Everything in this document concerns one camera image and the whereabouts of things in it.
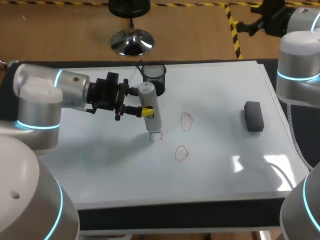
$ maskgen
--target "blue light ring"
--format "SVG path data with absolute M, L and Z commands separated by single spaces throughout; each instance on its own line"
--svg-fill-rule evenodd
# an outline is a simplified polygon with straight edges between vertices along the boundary
M 59 77 L 60 77 L 60 75 L 61 75 L 61 73 L 62 73 L 62 69 L 60 69 L 59 71 L 58 71 L 58 73 L 56 74 L 56 76 L 55 76 L 55 80 L 54 80 L 54 84 L 53 84 L 53 86 L 54 87 L 56 87 L 57 86 L 57 84 L 58 84 L 58 80 L 59 80 Z
M 312 27 L 311 27 L 311 31 L 315 30 L 315 26 L 316 26 L 316 23 L 317 23 L 319 18 L 320 18 L 320 12 L 318 13 L 318 15 L 315 17 L 315 19 L 313 21 L 313 24 L 312 24 Z
M 303 202 L 304 202 L 304 206 L 305 206 L 305 209 L 306 209 L 306 212 L 308 213 L 313 225 L 316 227 L 316 229 L 318 229 L 318 231 L 320 232 L 320 226 L 319 224 L 317 223 L 316 219 L 314 218 L 314 216 L 312 215 L 311 211 L 310 211 L 310 208 L 308 206 L 308 203 L 307 203 L 307 197 L 306 197 L 306 184 L 307 184 L 307 178 L 308 176 L 306 176 L 305 180 L 304 180 L 304 183 L 303 183 Z
M 25 128 L 36 129 L 36 130 L 50 130 L 50 129 L 56 129 L 60 127 L 60 123 L 54 126 L 33 126 L 33 125 L 28 125 L 23 122 L 20 122 L 19 120 L 17 121 L 17 123 Z
M 281 74 L 279 72 L 279 70 L 277 71 L 278 72 L 278 75 L 284 79 L 287 79 L 287 80 L 292 80 L 292 81 L 309 81 L 309 80 L 313 80 L 313 79 L 316 79 L 320 76 L 320 73 L 315 75 L 315 76 L 311 76 L 311 77 L 300 77 L 300 78 L 297 78 L 297 77 L 290 77 L 290 76 L 285 76 L 283 74 Z
M 57 227 L 57 225 L 59 223 L 59 220 L 61 218 L 62 207 L 64 205 L 64 198 L 63 198 L 61 186 L 60 186 L 60 184 L 59 184 L 59 182 L 57 180 L 56 180 L 56 183 L 58 184 L 58 187 L 59 187 L 59 190 L 60 190 L 60 199 L 61 199 L 61 201 L 60 201 L 60 209 L 59 209 L 59 213 L 58 213 L 58 216 L 56 217 L 56 220 L 55 220 L 55 223 L 54 223 L 53 227 L 51 228 L 50 232 L 48 233 L 48 235 L 45 237 L 44 240 L 48 240 L 51 237 L 51 235 L 54 233 L 54 231 L 55 231 L 55 229 L 56 229 L 56 227 Z

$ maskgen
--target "black mount bracket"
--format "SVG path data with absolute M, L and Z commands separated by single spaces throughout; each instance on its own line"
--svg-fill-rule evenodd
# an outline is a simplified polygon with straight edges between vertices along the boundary
M 138 89 L 129 87 L 128 82 L 128 79 L 124 79 L 119 83 L 119 74 L 114 72 L 108 72 L 105 79 L 97 78 L 96 82 L 91 82 L 86 102 L 92 105 L 92 109 L 87 112 L 95 114 L 97 109 L 114 110 L 116 121 L 119 121 L 124 113 L 141 117 L 142 107 L 124 105 L 128 94 L 138 96 Z
M 263 29 L 267 35 L 281 38 L 287 33 L 289 19 L 295 10 L 294 7 L 286 6 L 285 0 L 263 0 L 259 7 L 251 7 L 252 13 L 262 17 L 252 24 L 241 21 L 236 24 L 236 30 L 248 33 L 251 37 Z

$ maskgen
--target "chrome stool base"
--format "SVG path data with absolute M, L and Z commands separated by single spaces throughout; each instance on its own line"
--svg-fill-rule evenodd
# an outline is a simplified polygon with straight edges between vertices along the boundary
M 120 31 L 111 38 L 111 48 L 124 56 L 139 56 L 149 52 L 155 45 L 152 35 L 141 29 L 133 29 L 132 33 Z

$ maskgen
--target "black eraser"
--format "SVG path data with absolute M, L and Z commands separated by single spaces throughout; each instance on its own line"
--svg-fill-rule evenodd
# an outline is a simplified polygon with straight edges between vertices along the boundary
M 262 132 L 265 123 L 262 117 L 260 102 L 247 101 L 244 105 L 246 128 L 250 132 Z

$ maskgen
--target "whiteboard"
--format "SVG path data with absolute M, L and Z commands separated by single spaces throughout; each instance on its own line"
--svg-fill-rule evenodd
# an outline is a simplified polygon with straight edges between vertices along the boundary
M 58 145 L 41 160 L 78 209 L 285 197 L 290 185 L 283 173 L 293 186 L 306 176 L 262 65 L 166 68 L 166 90 L 158 97 L 161 140 L 150 141 L 142 118 L 62 110 Z M 142 82 L 133 66 L 69 71 L 92 82 L 109 71 L 131 87 Z M 246 101 L 260 102 L 263 132 L 247 131 Z M 136 96 L 124 103 L 140 105 Z

